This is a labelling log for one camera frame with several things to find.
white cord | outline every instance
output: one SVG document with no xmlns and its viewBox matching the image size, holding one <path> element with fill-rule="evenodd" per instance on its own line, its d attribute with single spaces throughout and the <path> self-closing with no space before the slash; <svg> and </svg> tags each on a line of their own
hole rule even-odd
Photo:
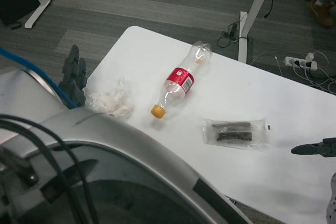
<svg viewBox="0 0 336 224">
<path fill-rule="evenodd" d="M 327 57 L 324 53 L 322 53 L 322 52 L 320 52 L 320 51 L 313 52 L 313 55 L 315 55 L 317 52 L 318 52 L 319 54 L 322 54 L 322 55 L 325 57 L 325 59 L 327 60 L 327 65 L 325 65 L 325 66 L 320 66 L 320 67 L 327 67 L 327 66 L 329 66 L 329 60 L 328 60 L 328 57 Z"/>
<path fill-rule="evenodd" d="M 329 78 L 329 75 L 327 74 L 327 72 L 325 72 L 322 68 L 318 68 L 318 69 L 320 69 Z"/>
<path fill-rule="evenodd" d="M 312 87 L 316 87 L 316 86 L 318 86 L 318 87 L 319 87 L 321 90 L 323 90 L 323 91 L 327 91 L 327 92 L 329 92 L 329 93 L 331 93 L 331 94 L 336 94 L 336 93 L 330 91 L 329 86 L 328 86 L 328 89 L 325 89 L 325 88 L 321 87 L 320 84 L 318 84 L 318 83 L 314 84 L 314 83 L 309 79 L 309 77 L 308 77 L 308 75 L 307 75 L 307 72 L 306 72 L 306 69 L 304 69 L 304 73 L 305 73 L 305 75 L 306 75 L 306 78 L 305 78 L 305 77 L 302 77 L 301 75 L 299 75 L 299 74 L 296 72 L 294 63 L 293 63 L 292 66 L 293 66 L 294 73 L 295 73 L 298 77 L 300 77 L 301 79 L 306 80 L 306 81 L 309 81 Z"/>
<path fill-rule="evenodd" d="M 281 74 L 281 76 L 282 76 L 282 72 L 281 72 L 281 69 L 280 69 L 280 65 L 279 65 L 279 62 L 278 62 L 278 58 L 277 58 L 276 56 L 274 56 L 274 58 L 275 58 L 275 60 L 276 60 L 276 62 L 277 62 L 277 64 L 278 64 L 278 68 L 279 68 L 280 74 Z"/>
<path fill-rule="evenodd" d="M 300 77 L 300 78 L 303 79 L 303 80 L 308 81 L 305 77 L 302 77 L 301 75 L 299 75 L 299 74 L 296 72 L 294 63 L 293 63 L 293 70 L 294 70 L 294 73 L 295 73 L 298 77 Z"/>
<path fill-rule="evenodd" d="M 328 85 L 328 91 L 329 91 L 329 93 L 331 93 L 331 94 L 334 94 L 333 92 L 330 91 L 330 85 L 332 85 L 333 83 L 336 83 L 336 82 L 335 82 L 335 81 L 330 82 L 329 85 Z"/>
<path fill-rule="evenodd" d="M 309 77 L 308 77 L 308 75 L 307 75 L 307 71 L 306 71 L 305 68 L 304 68 L 304 75 L 306 76 L 307 81 L 309 81 L 312 85 L 318 86 L 321 90 L 326 90 L 325 88 L 321 87 L 318 83 L 314 83 L 314 82 L 312 82 L 312 81 L 309 79 Z"/>
<path fill-rule="evenodd" d="M 255 58 L 250 65 L 252 65 L 260 56 L 264 55 L 264 54 L 274 54 L 274 53 L 277 53 L 277 54 L 294 54 L 294 55 L 300 55 L 302 56 L 303 58 L 305 57 L 304 55 L 302 54 L 298 54 L 297 52 L 263 52 L 262 54 L 259 54 L 257 56 L 257 58 Z"/>
</svg>

plastic bottle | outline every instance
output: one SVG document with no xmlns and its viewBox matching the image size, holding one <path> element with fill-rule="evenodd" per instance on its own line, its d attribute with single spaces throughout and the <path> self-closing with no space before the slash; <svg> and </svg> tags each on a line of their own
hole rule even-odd
<svg viewBox="0 0 336 224">
<path fill-rule="evenodd" d="M 196 42 L 182 63 L 175 68 L 164 82 L 159 102 L 154 105 L 152 114 L 161 119 L 171 107 L 177 105 L 195 82 L 194 75 L 212 55 L 208 43 Z"/>
</svg>

power strip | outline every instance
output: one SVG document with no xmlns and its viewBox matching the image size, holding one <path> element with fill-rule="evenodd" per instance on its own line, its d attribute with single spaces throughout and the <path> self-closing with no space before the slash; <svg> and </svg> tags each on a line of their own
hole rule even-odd
<svg viewBox="0 0 336 224">
<path fill-rule="evenodd" d="M 299 61 L 300 62 L 300 66 L 304 69 L 309 70 L 309 67 L 306 66 L 307 61 L 305 59 L 299 59 L 299 58 L 293 58 L 293 57 L 286 57 L 285 60 L 283 61 L 285 63 L 285 65 L 287 67 L 293 67 L 293 63 L 294 61 Z M 317 70 L 317 62 L 316 61 L 312 61 L 311 62 L 311 67 L 310 67 L 311 71 L 316 71 Z"/>
</svg>

sealed plastic package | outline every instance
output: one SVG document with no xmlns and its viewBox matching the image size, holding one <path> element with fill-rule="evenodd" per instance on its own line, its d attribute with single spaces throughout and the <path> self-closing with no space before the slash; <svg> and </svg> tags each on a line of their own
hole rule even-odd
<svg viewBox="0 0 336 224">
<path fill-rule="evenodd" d="M 203 120 L 206 144 L 240 149 L 267 148 L 269 131 L 267 119 L 241 122 Z"/>
</svg>

gray carpet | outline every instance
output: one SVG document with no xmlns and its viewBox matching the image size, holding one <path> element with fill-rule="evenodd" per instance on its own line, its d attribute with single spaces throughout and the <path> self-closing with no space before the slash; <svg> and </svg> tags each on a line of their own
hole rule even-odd
<svg viewBox="0 0 336 224">
<path fill-rule="evenodd" d="M 265 0 L 249 33 L 248 63 L 270 51 L 322 51 L 330 65 L 325 70 L 336 74 L 336 29 L 326 30 L 307 12 L 304 0 L 275 0 L 271 15 L 264 19 L 271 0 Z M 208 42 L 213 51 L 237 59 L 238 44 L 225 49 L 216 47 L 221 31 L 239 20 L 240 11 L 248 11 L 253 0 L 53 0 L 33 29 L 10 30 L 0 24 L 0 45 L 34 62 L 56 81 L 71 46 L 77 44 L 91 74 L 126 28 L 141 26 L 187 43 Z M 255 66 L 279 74 L 274 56 L 284 77 L 297 78 L 281 63 L 287 54 L 265 54 Z M 320 65 L 325 65 L 318 56 Z M 0 58 L 0 67 L 13 66 Z M 241 206 L 255 223 L 277 223 Z"/>
</svg>

